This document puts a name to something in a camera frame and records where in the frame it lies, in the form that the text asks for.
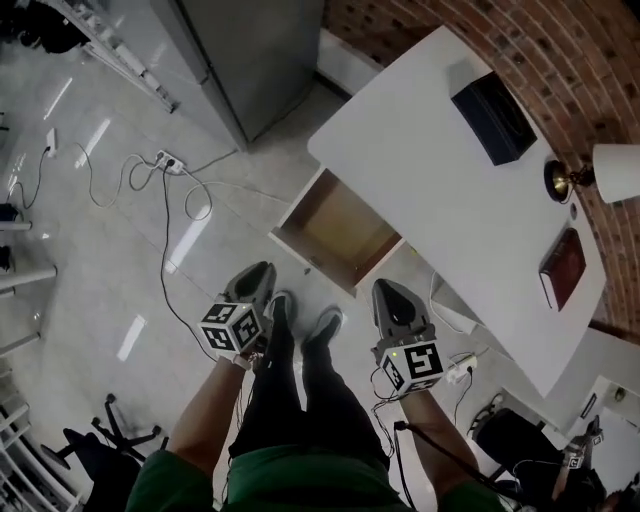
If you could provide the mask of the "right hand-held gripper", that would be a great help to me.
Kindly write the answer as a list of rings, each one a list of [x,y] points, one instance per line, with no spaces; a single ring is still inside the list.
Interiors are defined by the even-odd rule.
[[[406,286],[382,278],[373,285],[372,299],[382,337],[372,353],[396,395],[433,387],[445,371],[424,301]]]

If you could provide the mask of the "white desk drawer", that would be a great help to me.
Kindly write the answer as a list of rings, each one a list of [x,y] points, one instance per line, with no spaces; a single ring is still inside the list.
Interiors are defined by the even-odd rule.
[[[352,297],[404,243],[325,167],[305,185],[269,237]]]

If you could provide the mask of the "person's right forearm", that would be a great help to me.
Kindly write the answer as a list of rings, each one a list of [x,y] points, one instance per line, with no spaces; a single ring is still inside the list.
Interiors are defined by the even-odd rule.
[[[470,446],[449,420],[429,390],[405,395],[400,405],[406,421],[460,460],[478,470]],[[416,434],[414,444],[422,468],[431,482],[438,504],[447,492],[471,480],[471,477],[447,455],[439,452]]]

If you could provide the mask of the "white desk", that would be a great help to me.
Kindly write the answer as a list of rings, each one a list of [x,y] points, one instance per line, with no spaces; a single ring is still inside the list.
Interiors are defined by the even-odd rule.
[[[549,143],[538,138],[519,160],[494,166],[453,104],[488,70],[440,27],[357,92],[308,148],[415,248],[544,396],[588,328],[605,272],[579,200],[559,204],[545,189]],[[554,311],[539,268],[567,227],[578,231],[586,270]]]

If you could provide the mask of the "person's left shoe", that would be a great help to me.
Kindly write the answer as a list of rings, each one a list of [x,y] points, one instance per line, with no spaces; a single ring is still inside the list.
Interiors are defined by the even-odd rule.
[[[277,291],[271,298],[266,309],[266,316],[272,322],[282,317],[288,327],[295,323],[297,315],[297,302],[294,294],[285,289]]]

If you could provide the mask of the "person's shoe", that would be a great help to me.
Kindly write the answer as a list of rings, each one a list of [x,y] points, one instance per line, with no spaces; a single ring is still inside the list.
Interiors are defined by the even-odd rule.
[[[271,298],[266,309],[266,316],[272,322],[282,317],[288,327],[295,323],[297,315],[297,302],[294,294],[285,289],[277,291]]]
[[[344,322],[344,314],[337,305],[326,308],[318,317],[315,327],[302,342],[302,347],[328,346],[337,336]]]

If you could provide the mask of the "white power strip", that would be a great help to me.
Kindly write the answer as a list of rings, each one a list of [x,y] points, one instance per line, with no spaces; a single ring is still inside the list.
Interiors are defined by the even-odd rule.
[[[156,154],[155,166],[171,175],[181,175],[186,170],[185,163],[165,150]]]
[[[464,352],[449,357],[446,380],[449,384],[457,384],[466,375],[477,368],[477,356],[472,352]]]

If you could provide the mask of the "dark red book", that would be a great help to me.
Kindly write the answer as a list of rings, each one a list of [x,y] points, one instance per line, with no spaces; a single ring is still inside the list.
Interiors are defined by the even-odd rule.
[[[586,270],[578,231],[567,227],[539,268],[542,292],[548,306],[561,311]]]

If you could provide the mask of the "green shirt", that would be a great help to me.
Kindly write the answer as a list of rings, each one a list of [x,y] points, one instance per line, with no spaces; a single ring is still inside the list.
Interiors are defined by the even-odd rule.
[[[379,463],[293,445],[259,449],[230,467],[214,509],[211,477],[169,451],[143,465],[125,512],[414,512]]]

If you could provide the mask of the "black box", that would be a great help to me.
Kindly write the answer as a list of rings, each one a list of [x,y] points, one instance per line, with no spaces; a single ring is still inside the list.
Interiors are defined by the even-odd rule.
[[[537,136],[509,89],[488,73],[451,98],[494,166],[519,160]]]

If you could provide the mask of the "grey metal cabinet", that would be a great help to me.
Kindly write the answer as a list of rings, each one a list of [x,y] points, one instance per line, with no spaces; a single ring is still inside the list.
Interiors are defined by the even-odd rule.
[[[325,0],[150,0],[233,144],[245,149],[312,86]]]

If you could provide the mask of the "black office chair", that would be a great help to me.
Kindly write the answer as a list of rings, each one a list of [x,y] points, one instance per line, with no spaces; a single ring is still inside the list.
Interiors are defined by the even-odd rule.
[[[163,433],[160,426],[154,425],[149,434],[126,437],[114,415],[115,402],[116,396],[109,393],[104,402],[109,428],[102,426],[98,417],[91,421],[91,426],[103,436],[105,443],[92,432],[81,434],[65,428],[63,435],[67,444],[63,448],[53,450],[45,444],[40,445],[44,455],[66,470],[71,469],[67,461],[71,455],[79,459],[93,483],[82,512],[125,512],[134,484],[146,461],[146,456],[136,447],[154,441]]]

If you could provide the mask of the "white shelf unit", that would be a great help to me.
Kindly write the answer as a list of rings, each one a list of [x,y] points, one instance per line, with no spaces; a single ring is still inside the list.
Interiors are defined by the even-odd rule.
[[[545,410],[566,438],[598,417],[607,443],[640,446],[640,346],[589,328],[546,396]]]

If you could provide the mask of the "white shelf rack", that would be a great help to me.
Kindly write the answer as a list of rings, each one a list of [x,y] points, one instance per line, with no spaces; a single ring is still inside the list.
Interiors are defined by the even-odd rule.
[[[106,0],[0,0],[0,45],[61,55],[82,50],[148,94],[169,113],[177,102],[109,22]]]

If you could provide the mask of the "white slatted rack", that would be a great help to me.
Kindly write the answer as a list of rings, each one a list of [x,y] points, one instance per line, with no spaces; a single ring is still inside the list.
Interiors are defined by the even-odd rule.
[[[82,494],[30,443],[28,415],[17,393],[0,400],[0,511],[78,512]]]

